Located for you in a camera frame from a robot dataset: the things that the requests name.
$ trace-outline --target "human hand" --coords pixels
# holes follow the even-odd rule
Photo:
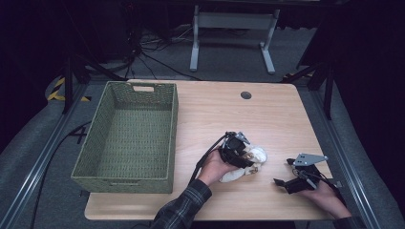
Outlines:
[[[219,181],[226,173],[237,169],[238,167],[225,163],[221,159],[220,152],[216,149],[209,154],[197,178],[210,186]]]
[[[352,214],[324,181],[319,181],[315,190],[304,190],[297,195],[312,200],[318,207],[330,213],[335,219],[348,218]]]

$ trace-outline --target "dark sleeve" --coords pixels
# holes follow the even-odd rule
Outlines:
[[[359,217],[337,219],[333,222],[333,225],[336,229],[367,228],[363,220]]]
[[[211,196],[208,186],[195,179],[178,198],[160,208],[151,228],[189,228],[196,214]]]

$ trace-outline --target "right hand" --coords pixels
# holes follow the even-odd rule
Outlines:
[[[320,208],[330,213],[335,219],[352,216],[352,213],[346,208],[342,201],[340,201],[331,187],[322,180],[319,181],[317,189],[300,191],[297,195],[312,200]]]

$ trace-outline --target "wooden table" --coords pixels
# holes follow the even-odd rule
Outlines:
[[[268,160],[257,174],[212,185],[213,196],[196,215],[196,220],[331,219],[310,201],[289,195],[273,181],[295,178],[287,158],[296,158],[299,153],[323,154],[294,86],[154,82],[176,83],[179,93],[173,193],[91,193],[85,210],[87,219],[153,219],[161,206],[184,190],[197,161],[226,131],[242,131],[253,145],[266,150]],[[243,99],[242,92],[249,92],[252,97]],[[317,168],[331,177],[325,161],[318,163]]]

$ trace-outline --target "plaid sleeve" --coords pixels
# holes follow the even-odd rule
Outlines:
[[[211,196],[208,186],[195,179],[178,198],[160,208],[151,228],[189,228],[196,214]]]

